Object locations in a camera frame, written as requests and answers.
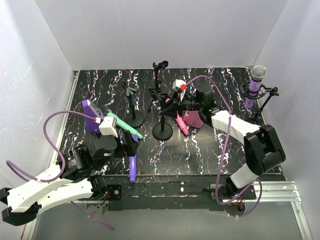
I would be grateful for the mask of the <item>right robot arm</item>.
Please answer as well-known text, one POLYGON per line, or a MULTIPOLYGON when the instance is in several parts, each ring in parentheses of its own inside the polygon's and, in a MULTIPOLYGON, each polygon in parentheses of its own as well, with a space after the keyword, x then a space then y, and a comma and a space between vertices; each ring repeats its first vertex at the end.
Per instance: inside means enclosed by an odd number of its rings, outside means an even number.
POLYGON ((226 133, 244 146, 245 164, 229 176, 225 184, 216 187, 217 193, 236 196, 243 193, 255 180, 286 160, 275 128, 269 124, 260 126, 232 115, 216 104, 214 92, 196 91, 194 96, 183 94, 182 85, 173 96, 161 94, 161 115, 176 118, 186 111, 197 111, 208 126, 226 133))

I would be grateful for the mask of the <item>round base stand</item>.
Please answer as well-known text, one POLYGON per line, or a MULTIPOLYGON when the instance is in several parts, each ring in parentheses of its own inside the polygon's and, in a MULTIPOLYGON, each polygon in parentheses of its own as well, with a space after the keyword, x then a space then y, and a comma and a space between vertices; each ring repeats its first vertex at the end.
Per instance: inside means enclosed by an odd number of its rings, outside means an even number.
MULTIPOLYGON (((164 109, 166 99, 168 95, 160 90, 156 90, 155 88, 149 88, 149 93, 153 101, 158 100, 161 111, 164 109)), ((157 122, 152 128, 152 135, 158 141, 167 141, 173 135, 172 126, 166 122, 166 118, 163 113, 160 113, 160 122, 157 122)))
POLYGON ((129 102, 129 112, 130 114, 125 118, 125 122, 129 124, 134 129, 141 127, 145 122, 144 115, 139 111, 135 110, 133 104, 133 95, 136 93, 136 89, 128 85, 124 80, 121 81, 123 88, 125 89, 126 99, 129 102))

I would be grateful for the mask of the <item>glitter purple microphone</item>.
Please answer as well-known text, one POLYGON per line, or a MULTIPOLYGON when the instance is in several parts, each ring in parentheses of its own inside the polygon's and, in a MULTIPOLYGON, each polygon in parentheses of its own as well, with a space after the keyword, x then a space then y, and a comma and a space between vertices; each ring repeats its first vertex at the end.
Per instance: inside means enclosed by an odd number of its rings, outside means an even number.
POLYGON ((251 70, 251 79, 249 81, 246 93, 247 96, 245 98, 244 106, 247 109, 251 109, 255 103, 255 99, 258 95, 259 90, 261 89, 262 80, 267 74, 267 68, 263 65, 256 65, 251 70))

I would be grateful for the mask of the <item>purple plastic microphone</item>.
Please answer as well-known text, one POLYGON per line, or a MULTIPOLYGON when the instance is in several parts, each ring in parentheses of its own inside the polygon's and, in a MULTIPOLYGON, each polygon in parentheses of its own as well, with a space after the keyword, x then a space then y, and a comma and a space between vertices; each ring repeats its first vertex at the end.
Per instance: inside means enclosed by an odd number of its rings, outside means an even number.
POLYGON ((129 181, 136 181, 137 177, 137 155, 129 157, 129 181))

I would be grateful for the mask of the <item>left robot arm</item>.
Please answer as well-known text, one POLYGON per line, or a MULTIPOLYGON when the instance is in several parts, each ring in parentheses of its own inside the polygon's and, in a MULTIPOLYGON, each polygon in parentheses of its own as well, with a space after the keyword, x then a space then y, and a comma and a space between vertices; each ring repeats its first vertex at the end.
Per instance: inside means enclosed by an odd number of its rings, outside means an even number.
POLYGON ((13 226, 25 225, 43 212, 77 200, 119 201, 122 198, 120 184, 106 183, 101 175, 94 175, 114 158, 135 157, 139 138, 128 130, 122 138, 102 135, 90 143, 83 143, 67 152, 63 157, 39 175, 49 178, 64 168, 62 175, 51 182, 29 180, 16 188, 0 190, 0 201, 7 205, 2 220, 13 226))

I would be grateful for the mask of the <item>round base stand front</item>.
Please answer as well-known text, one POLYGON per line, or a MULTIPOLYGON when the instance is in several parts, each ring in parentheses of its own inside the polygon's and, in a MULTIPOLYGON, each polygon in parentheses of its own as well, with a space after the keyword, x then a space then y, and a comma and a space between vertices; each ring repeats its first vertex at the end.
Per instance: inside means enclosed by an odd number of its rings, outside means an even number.
MULTIPOLYGON (((149 93, 153 101, 158 100, 161 111, 164 109, 166 99, 168 95, 160 90, 156 90, 155 88, 149 88, 149 93)), ((172 126, 166 122, 166 118, 163 113, 160 113, 160 122, 157 122, 152 128, 152 135, 158 141, 167 141, 173 135, 172 126)))

